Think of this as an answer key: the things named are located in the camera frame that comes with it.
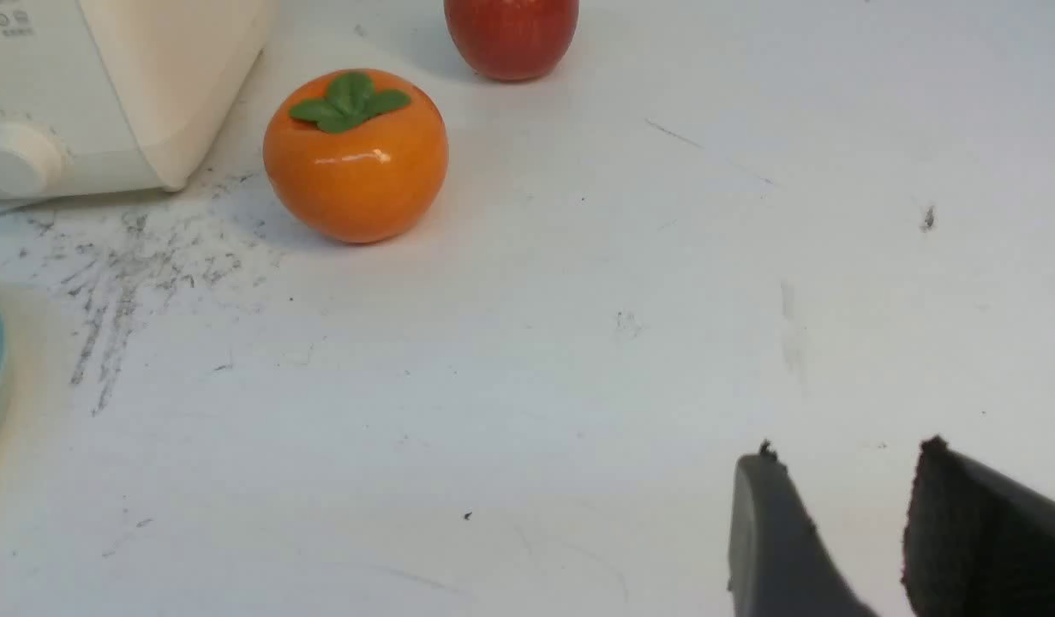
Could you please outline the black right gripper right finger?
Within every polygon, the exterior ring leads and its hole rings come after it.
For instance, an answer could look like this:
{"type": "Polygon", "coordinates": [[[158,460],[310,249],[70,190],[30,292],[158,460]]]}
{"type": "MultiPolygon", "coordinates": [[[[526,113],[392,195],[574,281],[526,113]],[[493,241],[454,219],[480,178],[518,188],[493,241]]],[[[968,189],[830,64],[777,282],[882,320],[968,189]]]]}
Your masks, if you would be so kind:
{"type": "Polygon", "coordinates": [[[918,616],[1055,616],[1055,500],[938,436],[916,461],[902,554],[918,616]]]}

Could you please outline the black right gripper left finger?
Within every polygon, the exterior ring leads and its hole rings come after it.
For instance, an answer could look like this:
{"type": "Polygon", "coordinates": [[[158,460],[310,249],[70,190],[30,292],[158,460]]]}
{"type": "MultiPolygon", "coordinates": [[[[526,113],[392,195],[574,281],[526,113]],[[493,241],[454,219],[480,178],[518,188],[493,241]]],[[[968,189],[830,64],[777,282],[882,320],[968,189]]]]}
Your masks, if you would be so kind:
{"type": "Polygon", "coordinates": [[[734,468],[728,590],[735,616],[872,616],[836,568],[769,441],[734,468]]]}

